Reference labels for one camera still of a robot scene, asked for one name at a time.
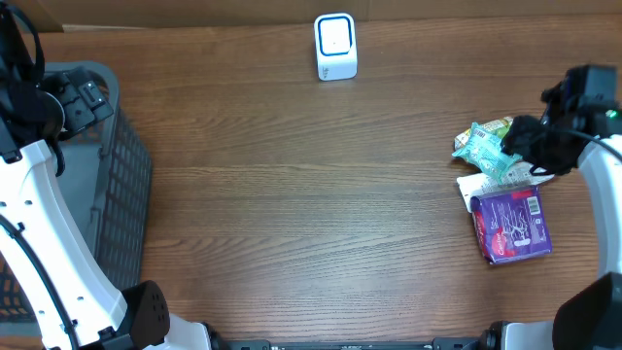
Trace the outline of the purple sanitary pad pack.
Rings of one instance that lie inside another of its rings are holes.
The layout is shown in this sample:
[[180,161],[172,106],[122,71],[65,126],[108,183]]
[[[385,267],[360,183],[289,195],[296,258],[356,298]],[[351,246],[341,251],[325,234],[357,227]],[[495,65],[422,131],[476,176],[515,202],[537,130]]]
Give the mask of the purple sanitary pad pack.
[[539,187],[474,196],[469,201],[477,242],[492,265],[553,253]]

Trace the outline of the mint green wipes packet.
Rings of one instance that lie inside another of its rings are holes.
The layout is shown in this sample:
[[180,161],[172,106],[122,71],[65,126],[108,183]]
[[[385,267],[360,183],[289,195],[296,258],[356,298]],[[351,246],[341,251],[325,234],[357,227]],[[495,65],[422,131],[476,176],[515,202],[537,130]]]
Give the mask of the mint green wipes packet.
[[503,182],[502,178],[510,168],[522,160],[519,155],[505,154],[501,149],[501,139],[477,122],[471,124],[466,143],[456,150],[452,157],[462,158],[475,165],[482,173],[499,183]]

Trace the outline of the white packet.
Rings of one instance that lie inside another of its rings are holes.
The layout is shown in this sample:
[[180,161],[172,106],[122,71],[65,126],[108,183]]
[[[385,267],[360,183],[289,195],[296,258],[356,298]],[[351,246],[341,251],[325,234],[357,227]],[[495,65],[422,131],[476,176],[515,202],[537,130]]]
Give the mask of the white packet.
[[531,168],[532,165],[524,161],[515,163],[500,181],[484,173],[458,177],[456,182],[468,213],[471,212],[470,200],[475,196],[536,186],[554,178],[553,175],[534,176],[530,173]]

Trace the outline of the yellow green snack packet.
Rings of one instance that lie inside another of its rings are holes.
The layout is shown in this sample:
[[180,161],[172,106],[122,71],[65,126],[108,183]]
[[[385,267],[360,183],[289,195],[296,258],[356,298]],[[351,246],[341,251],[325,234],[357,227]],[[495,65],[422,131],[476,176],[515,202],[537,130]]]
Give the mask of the yellow green snack packet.
[[[513,122],[512,117],[503,117],[500,119],[496,119],[490,122],[484,122],[480,125],[481,128],[486,130],[487,132],[495,134],[497,137],[502,139],[504,135],[508,132]],[[471,134],[471,128],[466,129],[462,133],[458,134],[454,138],[454,150],[457,151],[461,149],[469,139]]]

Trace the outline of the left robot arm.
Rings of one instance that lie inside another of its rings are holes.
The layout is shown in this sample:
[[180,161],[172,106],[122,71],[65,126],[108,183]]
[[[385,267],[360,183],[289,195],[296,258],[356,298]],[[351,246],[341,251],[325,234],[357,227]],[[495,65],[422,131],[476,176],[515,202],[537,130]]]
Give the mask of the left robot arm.
[[219,347],[204,323],[172,314],[153,281],[125,290],[105,276],[58,185],[60,143],[114,116],[119,84],[97,63],[54,64],[22,34],[33,23],[1,7],[1,253],[48,349]]

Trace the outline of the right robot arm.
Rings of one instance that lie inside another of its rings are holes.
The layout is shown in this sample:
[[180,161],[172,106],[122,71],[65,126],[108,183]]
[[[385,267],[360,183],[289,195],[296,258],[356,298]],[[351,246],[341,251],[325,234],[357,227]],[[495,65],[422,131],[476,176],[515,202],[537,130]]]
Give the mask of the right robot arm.
[[501,141],[533,175],[577,169],[587,185],[599,243],[598,278],[566,301],[551,321],[499,321],[483,349],[618,349],[621,346],[621,104],[613,66],[571,68],[545,90],[540,118],[519,116]]

